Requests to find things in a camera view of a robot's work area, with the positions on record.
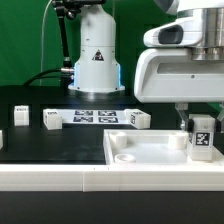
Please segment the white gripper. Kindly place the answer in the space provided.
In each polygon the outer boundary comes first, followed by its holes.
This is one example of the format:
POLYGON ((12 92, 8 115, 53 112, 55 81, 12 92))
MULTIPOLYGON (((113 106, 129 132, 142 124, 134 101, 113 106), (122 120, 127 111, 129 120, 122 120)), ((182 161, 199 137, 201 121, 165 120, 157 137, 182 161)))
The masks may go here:
MULTIPOLYGON (((181 129, 192 132, 189 102, 224 101, 224 25, 203 19, 178 19, 147 31, 134 95, 144 103, 174 102, 181 129)), ((224 133, 224 102, 216 131, 224 133)))

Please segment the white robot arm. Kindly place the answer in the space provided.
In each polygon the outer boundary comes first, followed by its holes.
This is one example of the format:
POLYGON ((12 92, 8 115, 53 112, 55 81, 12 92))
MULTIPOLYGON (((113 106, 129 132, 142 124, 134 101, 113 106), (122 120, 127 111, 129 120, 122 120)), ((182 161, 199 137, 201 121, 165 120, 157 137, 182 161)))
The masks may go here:
MULTIPOLYGON (((134 95, 144 103, 224 101, 224 0, 154 0, 172 23, 144 34, 134 95)), ((69 88, 88 98, 123 88, 115 60, 115 22, 101 6, 86 6, 81 52, 69 88)))

